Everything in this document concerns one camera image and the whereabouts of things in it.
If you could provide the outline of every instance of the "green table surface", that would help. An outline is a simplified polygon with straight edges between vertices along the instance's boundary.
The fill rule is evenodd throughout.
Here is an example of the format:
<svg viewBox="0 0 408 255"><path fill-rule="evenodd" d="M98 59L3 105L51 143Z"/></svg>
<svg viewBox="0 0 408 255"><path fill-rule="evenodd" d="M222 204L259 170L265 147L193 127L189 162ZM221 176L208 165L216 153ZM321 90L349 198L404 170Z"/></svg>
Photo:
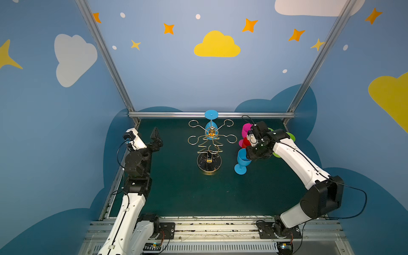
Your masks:
<svg viewBox="0 0 408 255"><path fill-rule="evenodd" d="M214 175L205 175L197 166L197 145L187 138L203 135L199 127L191 128L191 119L143 119L139 134L145 143L156 126L163 140L160 151L153 153L152 187L142 213L159 216L227 216L278 215L296 205L306 189L298 176L283 159L270 157L253 160L244 175L234 171L237 164L238 142L220 141L222 165ZM205 126L207 119L198 119ZM216 119L218 126L222 119ZM232 127L222 127L220 134L234 134L242 138L242 119L235 119ZM281 120L264 120L272 129L284 129ZM111 217L117 216L123 194L116 196Z"/></svg>

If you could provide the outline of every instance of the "blue wall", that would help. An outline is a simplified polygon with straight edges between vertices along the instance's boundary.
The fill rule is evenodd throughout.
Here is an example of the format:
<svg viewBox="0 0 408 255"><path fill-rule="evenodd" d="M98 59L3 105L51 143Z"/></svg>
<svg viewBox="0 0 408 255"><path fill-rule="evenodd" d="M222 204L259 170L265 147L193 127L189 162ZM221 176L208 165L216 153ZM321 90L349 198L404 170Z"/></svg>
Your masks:
<svg viewBox="0 0 408 255"><path fill-rule="evenodd" d="M313 2L310 8L319 8ZM234 111L245 108L240 105L245 101L270 100L302 83L317 55L311 47L318 38L324 42L336 17L283 15L274 3L89 0L92 11L99 13L101 23L97 24L138 111L154 106ZM253 33L242 32L246 19L258 20ZM174 34L164 34L164 23L174 24ZM294 29L305 32L299 41L288 41ZM195 55L195 46L213 30L231 36L241 48L239 55ZM140 43L140 50L131 48L132 40ZM285 112L290 101L283 100L276 111ZM265 107L260 110L275 110Z"/></svg>
<svg viewBox="0 0 408 255"><path fill-rule="evenodd" d="M407 7L402 0L367 0L349 19L288 124L300 149L317 164L367 192L366 210L341 220L356 255L401 254L407 248L408 133L368 93L376 78L408 72L408 34L402 32L408 28ZM371 24L365 19L374 8L382 14ZM343 204L331 216L354 215L363 203L361 192L345 188ZM382 234L398 245L380 244Z"/></svg>
<svg viewBox="0 0 408 255"><path fill-rule="evenodd" d="M0 31L22 67L0 54L0 254L76 254L132 121L99 52L71 87L57 79L59 34L95 45L74 0L3 0Z"/></svg>

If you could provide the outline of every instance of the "blue plastic cup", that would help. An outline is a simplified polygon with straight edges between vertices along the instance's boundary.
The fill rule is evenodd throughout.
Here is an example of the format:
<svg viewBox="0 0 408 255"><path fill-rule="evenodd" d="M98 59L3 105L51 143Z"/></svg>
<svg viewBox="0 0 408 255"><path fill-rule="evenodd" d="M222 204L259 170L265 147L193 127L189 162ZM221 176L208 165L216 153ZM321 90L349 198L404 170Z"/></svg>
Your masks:
<svg viewBox="0 0 408 255"><path fill-rule="evenodd" d="M246 173L246 166L251 163L251 160L246 158L246 149L240 149L237 156L238 164L235 165L234 170L237 174L243 175Z"/></svg>

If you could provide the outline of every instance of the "cloud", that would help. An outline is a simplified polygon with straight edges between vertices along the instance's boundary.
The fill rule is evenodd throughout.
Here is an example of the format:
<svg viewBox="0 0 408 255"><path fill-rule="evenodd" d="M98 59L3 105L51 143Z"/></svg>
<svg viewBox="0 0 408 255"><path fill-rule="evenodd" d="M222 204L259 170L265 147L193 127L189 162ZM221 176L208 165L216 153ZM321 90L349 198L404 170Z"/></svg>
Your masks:
<svg viewBox="0 0 408 255"><path fill-rule="evenodd" d="M399 78L381 76L368 86L368 93L408 133L408 73Z"/></svg>
<svg viewBox="0 0 408 255"><path fill-rule="evenodd" d="M235 45L234 39L220 31L211 31L204 37L203 43L197 44L194 53L200 57L235 57L241 48Z"/></svg>
<svg viewBox="0 0 408 255"><path fill-rule="evenodd" d="M95 62L98 52L79 35L57 35L54 42L57 79L64 87L72 86Z"/></svg>
<svg viewBox="0 0 408 255"><path fill-rule="evenodd" d="M365 0L357 0L351 10L355 14ZM275 10L283 15L308 15L337 17L347 0L276 0Z"/></svg>

